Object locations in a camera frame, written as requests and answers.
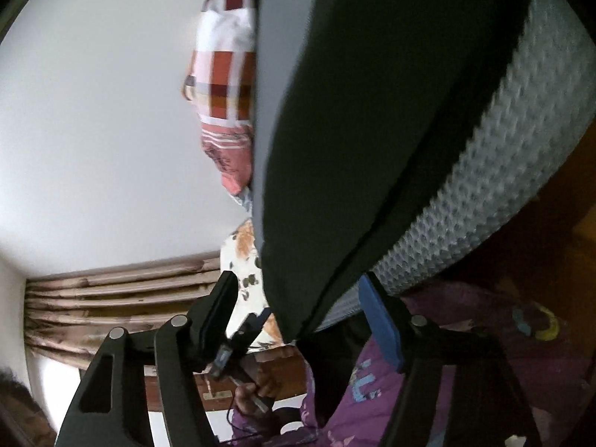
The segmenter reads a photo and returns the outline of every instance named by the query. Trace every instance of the dark hair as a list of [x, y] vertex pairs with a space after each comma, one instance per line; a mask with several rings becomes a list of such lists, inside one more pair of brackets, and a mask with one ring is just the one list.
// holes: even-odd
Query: dark hair
[[10, 370], [0, 370], [0, 397], [9, 396], [18, 400], [33, 412], [39, 412], [41, 407], [33, 399], [27, 387], [16, 379]]

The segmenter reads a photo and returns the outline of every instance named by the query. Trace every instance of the checkered fabric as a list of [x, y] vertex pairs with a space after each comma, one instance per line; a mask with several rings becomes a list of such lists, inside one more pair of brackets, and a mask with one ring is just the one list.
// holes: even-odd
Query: checkered fabric
[[184, 96], [195, 104], [204, 152], [237, 196], [252, 175], [250, 120], [257, 0], [205, 0]]

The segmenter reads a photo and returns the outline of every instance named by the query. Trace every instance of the curtain fold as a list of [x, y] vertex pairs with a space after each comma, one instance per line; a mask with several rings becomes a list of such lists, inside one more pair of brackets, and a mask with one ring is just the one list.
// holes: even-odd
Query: curtain fold
[[219, 258], [212, 258], [28, 282], [25, 343], [36, 355], [85, 370], [112, 328], [159, 328], [208, 295], [219, 275]]

